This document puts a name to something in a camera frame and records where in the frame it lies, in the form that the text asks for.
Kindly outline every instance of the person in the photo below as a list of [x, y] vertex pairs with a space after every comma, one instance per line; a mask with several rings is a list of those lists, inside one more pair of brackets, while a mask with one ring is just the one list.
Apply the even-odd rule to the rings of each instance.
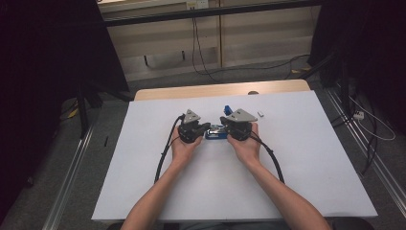
[[[253, 132], [259, 135], [258, 124], [252, 124]], [[172, 134], [172, 161], [169, 167], [131, 209], [122, 225], [123, 230], [152, 229], [176, 177], [192, 160], [194, 149], [202, 141], [202, 137], [199, 137], [194, 143], [186, 144], [177, 138], [178, 136], [176, 128]], [[281, 183], [277, 177], [262, 166], [259, 161], [260, 144], [257, 141], [252, 138], [238, 141], [230, 135], [227, 136], [227, 140], [233, 146], [238, 160], [255, 177], [291, 229], [330, 229], [326, 220], [312, 204]]]

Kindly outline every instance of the horizontal black rail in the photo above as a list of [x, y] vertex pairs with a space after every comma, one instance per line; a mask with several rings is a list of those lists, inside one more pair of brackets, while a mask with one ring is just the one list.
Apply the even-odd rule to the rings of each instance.
[[119, 17], [106, 19], [102, 22], [85, 22], [81, 24], [67, 24], [62, 27], [117, 27], [124, 25], [142, 24], [149, 22], [159, 22], [159, 21], [171, 21], [187, 18], [197, 18], [197, 17], [207, 17], [207, 16], [217, 16], [217, 15], [227, 15], [235, 13], [245, 13], [245, 12], [266, 12], [274, 10], [284, 10], [284, 9], [294, 9], [303, 7], [314, 7], [320, 6], [327, 2], [328, 0], [291, 0], [291, 1], [281, 1], [281, 2], [271, 2], [244, 6], [234, 6], [234, 7], [221, 7], [221, 8], [209, 8], [194, 11], [175, 11], [158, 13], [152, 15], [142, 15], [142, 16], [129, 16], [129, 17]]

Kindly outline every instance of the hand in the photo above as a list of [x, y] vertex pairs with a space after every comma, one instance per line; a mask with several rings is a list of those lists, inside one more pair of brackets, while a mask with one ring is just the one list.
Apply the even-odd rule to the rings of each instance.
[[172, 163], [182, 168], [188, 165], [192, 159], [194, 149], [202, 142], [203, 137], [198, 137], [193, 143], [187, 144], [179, 138], [178, 126], [172, 133]]
[[[252, 131], [259, 135], [258, 124], [252, 124]], [[259, 163], [259, 148], [260, 143], [252, 138], [248, 138], [245, 141], [238, 141], [227, 135], [228, 142], [233, 146], [236, 151], [238, 160], [242, 162], [246, 167], [253, 163]]]

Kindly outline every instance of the white board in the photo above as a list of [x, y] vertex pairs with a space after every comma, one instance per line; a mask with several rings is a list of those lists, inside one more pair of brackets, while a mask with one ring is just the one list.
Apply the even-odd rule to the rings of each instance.
[[[377, 216], [315, 93], [309, 91], [130, 103], [92, 219], [126, 218], [153, 185], [161, 152], [179, 115], [190, 108], [202, 117], [200, 124], [220, 124], [224, 105], [258, 117], [259, 135], [275, 152], [286, 185], [325, 217]], [[277, 175], [264, 148], [260, 160]], [[169, 150], [162, 173], [170, 161]], [[159, 220], [280, 218], [227, 140], [203, 140], [179, 176]]]

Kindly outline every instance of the person's left arm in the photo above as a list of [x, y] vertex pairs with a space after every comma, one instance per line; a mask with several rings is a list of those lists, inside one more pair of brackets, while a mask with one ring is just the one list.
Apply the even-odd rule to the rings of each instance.
[[[177, 128], [173, 138], [179, 136]], [[172, 162], [159, 180], [141, 197], [129, 212], [122, 229], [151, 229], [155, 220], [161, 214], [176, 177], [192, 159], [192, 152], [200, 144], [202, 137], [194, 143], [186, 144], [179, 138], [171, 145]]]

